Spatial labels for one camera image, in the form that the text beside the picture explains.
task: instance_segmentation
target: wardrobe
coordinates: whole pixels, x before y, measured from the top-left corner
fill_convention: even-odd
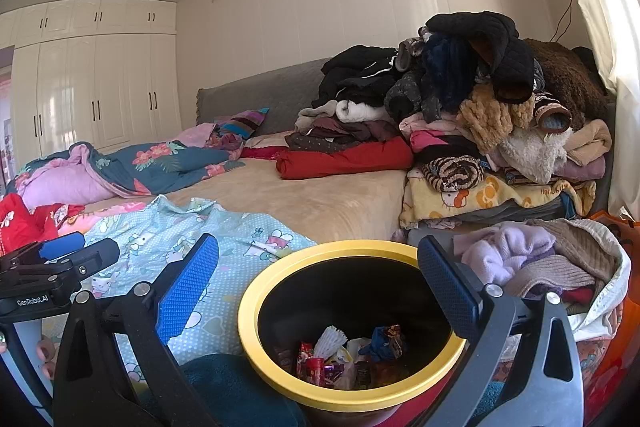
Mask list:
[[[69,0],[3,15],[20,165],[77,141],[109,153],[180,133],[175,3]]]

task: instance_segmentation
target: yellow blanket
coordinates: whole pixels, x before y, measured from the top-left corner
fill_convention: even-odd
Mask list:
[[[552,185],[507,185],[494,174],[485,176],[484,181],[474,188],[456,192],[438,192],[428,184],[418,169],[407,174],[408,183],[404,188],[400,224],[404,229],[415,229],[421,219],[440,219],[466,214],[482,208],[499,206],[514,200],[519,206],[531,208],[542,206],[566,192],[574,201],[575,211],[586,216],[595,200],[596,182],[588,181],[571,185],[566,180],[558,180]]]

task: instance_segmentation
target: blue gripper pad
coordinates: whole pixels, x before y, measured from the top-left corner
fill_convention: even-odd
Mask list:
[[[73,232],[45,241],[40,247],[39,254],[43,259],[52,261],[82,248],[84,248],[84,235]]]
[[[158,303],[156,332],[164,345],[184,330],[200,295],[218,266],[219,253],[218,240],[207,233],[185,257],[186,266]]]
[[[418,267],[455,334],[473,342],[482,299],[433,236],[418,244]]]

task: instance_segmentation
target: light blue blanket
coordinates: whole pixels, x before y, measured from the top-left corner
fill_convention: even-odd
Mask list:
[[[247,286],[271,263],[315,245],[268,214],[228,212],[215,201],[200,198],[180,208],[158,196],[144,210],[105,217],[85,234],[86,243],[111,237],[120,247],[120,258],[85,280],[82,288],[109,297],[125,294],[136,282],[153,282],[167,263],[182,259],[205,232],[220,245],[218,267],[185,330],[168,346],[180,364],[208,353],[240,354],[236,322]],[[62,323],[46,321],[43,333],[59,342]],[[117,338],[129,376],[143,380],[128,339]]]

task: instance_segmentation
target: yellow trash can rim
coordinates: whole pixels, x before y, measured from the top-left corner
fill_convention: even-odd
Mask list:
[[[418,269],[417,249],[390,241],[335,241],[292,253],[263,270],[242,296],[238,310],[238,331],[242,347],[265,382],[301,404],[335,412],[368,412],[394,407],[418,396],[444,377],[460,356],[465,340],[452,331],[441,352],[426,367],[397,383],[365,391],[326,389],[302,381],[283,371],[262,349],[258,334],[258,314],[271,290],[298,270],[341,257],[382,257],[401,261]]]

